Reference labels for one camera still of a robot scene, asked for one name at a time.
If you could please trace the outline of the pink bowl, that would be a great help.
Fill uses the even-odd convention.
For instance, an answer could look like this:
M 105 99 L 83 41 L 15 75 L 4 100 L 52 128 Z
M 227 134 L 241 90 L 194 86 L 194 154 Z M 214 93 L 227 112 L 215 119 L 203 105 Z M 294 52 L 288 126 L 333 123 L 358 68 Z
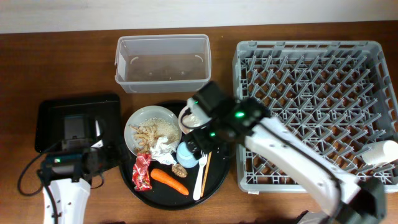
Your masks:
M 203 124 L 199 118 L 197 118 L 193 113 L 185 114 L 185 112 L 189 109 L 188 106 L 185 106 L 179 116 L 178 116 L 178 125 L 184 134 L 188 134 L 192 131 L 192 128 L 198 127 Z

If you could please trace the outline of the light blue cup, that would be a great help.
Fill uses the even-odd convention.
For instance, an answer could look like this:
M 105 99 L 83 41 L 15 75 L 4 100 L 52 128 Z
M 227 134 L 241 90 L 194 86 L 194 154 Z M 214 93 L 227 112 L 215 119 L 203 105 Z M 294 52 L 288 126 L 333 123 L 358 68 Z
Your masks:
M 177 147 L 176 152 L 177 162 L 184 168 L 190 169 L 198 164 L 198 160 L 188 150 L 185 142 L 181 142 Z

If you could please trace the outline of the brown walnut shell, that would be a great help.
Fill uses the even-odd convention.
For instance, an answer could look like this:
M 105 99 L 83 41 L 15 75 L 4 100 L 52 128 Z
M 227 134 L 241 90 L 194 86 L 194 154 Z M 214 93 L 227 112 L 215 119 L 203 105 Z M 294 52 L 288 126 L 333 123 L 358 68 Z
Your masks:
M 172 165 L 172 172 L 176 176 L 181 177 L 181 178 L 186 178 L 186 176 L 188 175 L 188 172 L 180 164 L 173 164 Z

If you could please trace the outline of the white napkin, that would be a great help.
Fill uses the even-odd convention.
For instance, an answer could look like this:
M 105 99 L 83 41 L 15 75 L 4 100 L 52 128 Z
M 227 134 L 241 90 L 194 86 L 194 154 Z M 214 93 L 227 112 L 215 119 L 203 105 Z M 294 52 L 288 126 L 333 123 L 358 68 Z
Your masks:
M 173 157 L 178 142 L 169 142 L 167 136 L 158 138 L 154 147 L 150 149 L 151 158 L 164 165 L 175 165 L 177 161 Z

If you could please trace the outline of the red snack wrapper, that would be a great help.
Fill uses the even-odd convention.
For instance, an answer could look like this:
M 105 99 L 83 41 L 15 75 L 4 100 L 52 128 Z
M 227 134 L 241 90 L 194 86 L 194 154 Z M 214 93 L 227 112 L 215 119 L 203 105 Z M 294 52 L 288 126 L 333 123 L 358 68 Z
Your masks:
M 143 192 L 152 189 L 149 175 L 150 161 L 150 154 L 137 154 L 136 163 L 132 170 L 132 182 L 135 184 L 135 191 Z

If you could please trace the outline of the orange carrot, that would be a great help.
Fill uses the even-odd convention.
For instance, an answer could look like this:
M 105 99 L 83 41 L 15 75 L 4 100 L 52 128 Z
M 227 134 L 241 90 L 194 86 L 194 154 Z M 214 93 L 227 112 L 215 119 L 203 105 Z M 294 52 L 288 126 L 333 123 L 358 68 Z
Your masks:
M 173 177 L 168 175 L 168 173 L 166 173 L 160 169 L 153 169 L 150 172 L 150 176 L 154 180 L 161 182 L 165 185 L 168 185 L 169 187 L 178 191 L 182 195 L 189 195 L 188 189 L 183 184 L 181 184 L 179 181 L 175 180 Z

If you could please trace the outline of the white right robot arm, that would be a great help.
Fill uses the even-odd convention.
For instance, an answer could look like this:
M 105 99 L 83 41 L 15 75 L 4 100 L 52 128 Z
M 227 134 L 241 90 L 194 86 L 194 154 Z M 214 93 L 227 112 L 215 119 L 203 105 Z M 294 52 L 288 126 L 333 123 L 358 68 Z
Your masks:
M 254 98 L 236 100 L 209 82 L 187 100 L 203 123 L 184 135 L 196 158 L 235 142 L 270 160 L 301 185 L 321 211 L 303 212 L 297 223 L 380 223 L 386 217 L 384 184 L 362 181 L 333 165 L 296 138 Z

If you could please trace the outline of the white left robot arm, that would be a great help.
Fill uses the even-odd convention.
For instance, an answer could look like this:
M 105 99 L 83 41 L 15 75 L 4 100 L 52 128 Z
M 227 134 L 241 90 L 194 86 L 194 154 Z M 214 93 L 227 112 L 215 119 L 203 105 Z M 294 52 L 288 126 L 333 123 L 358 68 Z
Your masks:
M 44 223 L 83 223 L 92 178 L 104 172 L 101 130 L 83 114 L 62 121 L 63 139 L 44 151 L 37 171 L 44 188 Z

